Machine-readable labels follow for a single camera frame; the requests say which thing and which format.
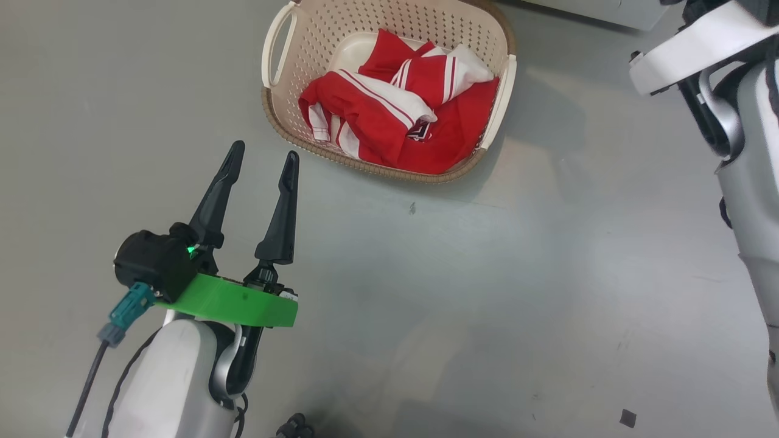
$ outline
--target gray floor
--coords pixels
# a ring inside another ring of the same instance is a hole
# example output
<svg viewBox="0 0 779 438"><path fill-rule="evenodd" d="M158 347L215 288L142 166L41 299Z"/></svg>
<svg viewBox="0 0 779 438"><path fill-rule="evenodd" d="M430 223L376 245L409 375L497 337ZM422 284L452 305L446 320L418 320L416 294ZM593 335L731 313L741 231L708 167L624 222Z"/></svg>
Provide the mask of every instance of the gray floor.
<svg viewBox="0 0 779 438"><path fill-rule="evenodd" d="M236 139L218 260L229 277L252 267L290 149L259 94L281 4L0 2L0 435L61 436L123 293L117 246L189 219ZM301 155L280 269L301 310L263 338L245 436L295 411L333 438L776 436L717 161L677 92L639 97L627 75L679 10L648 34L503 10L513 103L466 178L419 186ZM84 436L161 317L109 352Z"/></svg>

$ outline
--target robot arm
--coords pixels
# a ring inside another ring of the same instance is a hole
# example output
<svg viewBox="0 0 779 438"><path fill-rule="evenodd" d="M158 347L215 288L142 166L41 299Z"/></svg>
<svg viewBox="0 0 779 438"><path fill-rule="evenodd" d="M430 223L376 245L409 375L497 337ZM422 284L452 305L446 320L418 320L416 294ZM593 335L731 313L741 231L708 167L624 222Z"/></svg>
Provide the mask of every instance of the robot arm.
<svg viewBox="0 0 779 438"><path fill-rule="evenodd" d="M686 25L649 53L635 52L630 77L642 94L677 84L703 138L722 158L716 170L722 214L763 311L769 337L767 383L779 417L777 12L775 0L688 0ZM712 89L711 73L733 62L744 64Z"/></svg>
<svg viewBox="0 0 779 438"><path fill-rule="evenodd" d="M274 268L294 258L299 173L295 152L287 156L273 219L255 251L257 268L243 281L217 276L213 251L224 244L222 222L244 149L241 141L233 144L189 224L173 224L169 235L139 231L120 246L114 270L119 283L130 290L98 334L103 342L66 438L74 436L106 347L115 348L152 305L168 309L164 325L125 368L102 436L108 436L110 425L111 436L119 438L228 438L239 420L240 435L245 407L238 408L236 400L247 403L244 391L263 328L292 327L298 311L298 296L278 283ZM146 347L114 413L122 381Z"/></svg>

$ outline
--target plastic basket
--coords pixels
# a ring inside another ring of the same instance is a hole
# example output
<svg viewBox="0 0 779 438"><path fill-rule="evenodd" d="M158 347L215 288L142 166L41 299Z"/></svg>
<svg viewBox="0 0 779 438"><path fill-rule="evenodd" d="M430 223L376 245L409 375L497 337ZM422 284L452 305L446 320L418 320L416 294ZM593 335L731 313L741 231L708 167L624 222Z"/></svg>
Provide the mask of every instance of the plastic basket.
<svg viewBox="0 0 779 438"><path fill-rule="evenodd" d="M290 19L278 67L271 73L273 48ZM498 92L479 144L469 158L446 173L426 175L387 168L346 155L337 145L314 140L298 106L311 81L330 69L356 71L373 49L379 29L416 48L432 41L445 50L468 45L500 77ZM268 30L263 48L263 107L287 141L321 157L390 178L449 182L483 158L500 127L516 75L516 45L505 16L489 0L301 0L284 6Z"/></svg>

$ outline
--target black cable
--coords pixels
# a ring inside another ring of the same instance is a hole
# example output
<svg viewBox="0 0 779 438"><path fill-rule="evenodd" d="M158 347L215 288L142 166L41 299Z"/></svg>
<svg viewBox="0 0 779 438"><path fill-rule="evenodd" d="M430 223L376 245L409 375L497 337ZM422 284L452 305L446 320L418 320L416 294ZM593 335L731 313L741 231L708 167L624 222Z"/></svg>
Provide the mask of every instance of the black cable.
<svg viewBox="0 0 779 438"><path fill-rule="evenodd" d="M238 422L238 429L235 431L235 438L241 438L243 434L243 426L246 420L246 410L249 409L249 398L246 397L246 393L241 394L241 398L244 401L243 409L238 408L238 416L235 417L235 422Z"/></svg>
<svg viewBox="0 0 779 438"><path fill-rule="evenodd" d="M146 350L146 348L151 345L151 341L153 341L154 337L157 336L158 331L160 331L160 329L154 331L154 333L152 333L151 336L146 339L146 342L144 342L143 345L138 348L138 351L136 351L136 353L132 356L130 362L127 362L125 370L122 371L122 375L119 377L119 381L116 383L116 387L114 388L114 393L111 395L111 401L108 402L108 410L105 413L105 420L103 421L103 433L100 435L102 438L108 438L108 425L111 424L111 419L114 417L114 404L116 404L116 401L119 399L119 393L122 391L122 383L124 383L125 379L127 379L127 375L130 374L130 368L132 368L132 364L138 360L138 358L141 356L141 353L143 353L143 350Z"/></svg>
<svg viewBox="0 0 779 438"><path fill-rule="evenodd" d="M725 225L727 225L728 228L732 230L733 224L730 222L730 217L728 216L728 206L725 205L724 196L722 196L722 199L720 200L720 217L722 217L722 220L725 222Z"/></svg>
<svg viewBox="0 0 779 438"><path fill-rule="evenodd" d="M68 431L65 432L65 438L71 438L73 434L76 433L76 427L79 425L81 413L84 411L84 406L86 406L86 398L90 395L92 383L95 381L97 369L100 368L100 362L103 362L103 356L105 356L106 349L108 349L108 341L102 341L100 347L97 349L95 359L92 361L90 372L86 375L86 382L84 383L84 388L81 390L81 397L79 397L79 402L76 404L76 411L73 412L73 418L70 420Z"/></svg>
<svg viewBox="0 0 779 438"><path fill-rule="evenodd" d="M777 88L777 50L779 50L779 35L771 37L766 53L766 85L768 85L768 101L774 114L779 117L779 88Z"/></svg>

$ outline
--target dark spot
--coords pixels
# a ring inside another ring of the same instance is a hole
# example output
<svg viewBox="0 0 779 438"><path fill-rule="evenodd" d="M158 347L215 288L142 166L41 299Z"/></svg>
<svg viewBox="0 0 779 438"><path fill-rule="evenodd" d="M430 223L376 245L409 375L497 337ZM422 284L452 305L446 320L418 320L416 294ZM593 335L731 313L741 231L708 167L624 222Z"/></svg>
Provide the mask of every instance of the dark spot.
<svg viewBox="0 0 779 438"><path fill-rule="evenodd" d="M623 409L622 418L619 419L619 422L632 429L633 427L636 426L636 414L633 414L631 411L628 411L627 409Z"/></svg>

